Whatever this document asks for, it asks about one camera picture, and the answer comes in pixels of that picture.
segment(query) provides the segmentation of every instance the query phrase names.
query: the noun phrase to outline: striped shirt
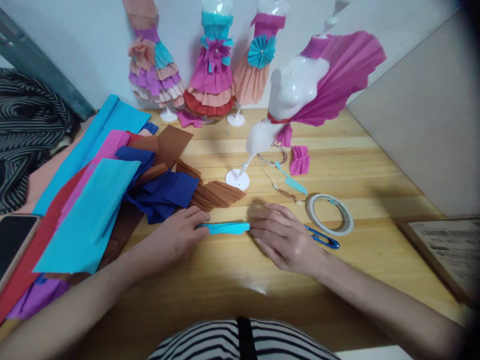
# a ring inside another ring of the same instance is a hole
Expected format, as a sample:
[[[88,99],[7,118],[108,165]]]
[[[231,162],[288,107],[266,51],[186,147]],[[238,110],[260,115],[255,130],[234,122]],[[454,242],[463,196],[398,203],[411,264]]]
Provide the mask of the striped shirt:
[[[300,329],[239,317],[196,323],[162,342],[148,360],[339,360]]]

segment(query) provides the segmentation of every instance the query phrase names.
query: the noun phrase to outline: blue paper flower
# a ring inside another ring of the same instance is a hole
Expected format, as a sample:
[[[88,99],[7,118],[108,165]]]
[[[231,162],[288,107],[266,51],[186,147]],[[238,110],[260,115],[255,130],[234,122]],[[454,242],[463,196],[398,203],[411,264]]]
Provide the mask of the blue paper flower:
[[[277,38],[275,36],[267,38],[267,35],[260,35],[254,38],[248,51],[250,66],[263,69],[270,64],[274,59],[276,45]]]

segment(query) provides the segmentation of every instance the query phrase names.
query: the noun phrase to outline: person's right hand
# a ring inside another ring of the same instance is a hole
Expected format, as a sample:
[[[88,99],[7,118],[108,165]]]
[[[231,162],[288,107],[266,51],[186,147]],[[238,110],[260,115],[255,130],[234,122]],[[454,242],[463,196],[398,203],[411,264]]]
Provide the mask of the person's right hand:
[[[329,253],[320,248],[304,225],[285,206],[266,204],[250,232],[258,246],[281,270],[316,278]]]

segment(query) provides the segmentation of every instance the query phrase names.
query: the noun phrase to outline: hand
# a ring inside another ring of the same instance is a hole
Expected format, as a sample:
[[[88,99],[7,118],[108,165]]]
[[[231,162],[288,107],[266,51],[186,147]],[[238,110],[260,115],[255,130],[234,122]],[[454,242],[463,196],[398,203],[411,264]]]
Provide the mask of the hand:
[[[154,232],[138,243],[125,255],[138,278],[163,272],[178,261],[186,259],[197,244],[210,231],[196,228],[210,220],[210,214],[197,206],[182,209],[166,219]]]
[[[281,270],[316,278],[329,253],[320,248],[310,233],[286,207],[266,204],[268,209],[250,224],[258,246]]]

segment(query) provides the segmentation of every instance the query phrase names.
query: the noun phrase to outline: fingers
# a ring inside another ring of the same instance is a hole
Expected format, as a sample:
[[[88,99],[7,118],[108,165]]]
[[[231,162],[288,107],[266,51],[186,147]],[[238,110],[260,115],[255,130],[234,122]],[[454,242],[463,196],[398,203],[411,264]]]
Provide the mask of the fingers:
[[[277,234],[269,230],[257,228],[250,230],[250,233],[254,238],[260,239],[265,244],[280,253],[282,256],[285,256],[289,253],[289,244],[283,237],[278,236]]]
[[[198,211],[192,216],[190,216],[188,219],[188,222],[193,225],[194,228],[196,228],[198,225],[209,221],[210,220],[210,214],[206,211]]]
[[[275,211],[279,212],[280,214],[285,216],[287,219],[290,219],[290,220],[296,220],[297,219],[296,216],[294,215],[294,213],[291,212],[290,209],[285,207],[285,206],[278,205],[278,204],[265,204],[265,207],[267,209],[275,210]]]
[[[292,220],[286,218],[283,214],[281,214],[276,210],[266,210],[266,211],[263,211],[262,213],[255,214],[253,217],[255,219],[273,220],[274,222],[285,225],[287,227],[290,227],[293,225]]]
[[[200,208],[198,206],[194,205],[194,206],[189,207],[188,209],[180,210],[179,212],[177,212],[177,214],[181,215],[182,218],[189,218],[193,214],[198,213],[199,211],[201,211]]]
[[[264,241],[262,241],[258,237],[254,237],[253,240],[255,240],[256,244],[260,247],[263,253],[270,258],[270,260],[275,264],[277,268],[279,269],[286,268],[287,263],[274,248],[266,244]]]
[[[287,237],[292,232],[291,227],[282,225],[281,223],[270,219],[252,222],[250,228],[268,230],[280,237]]]

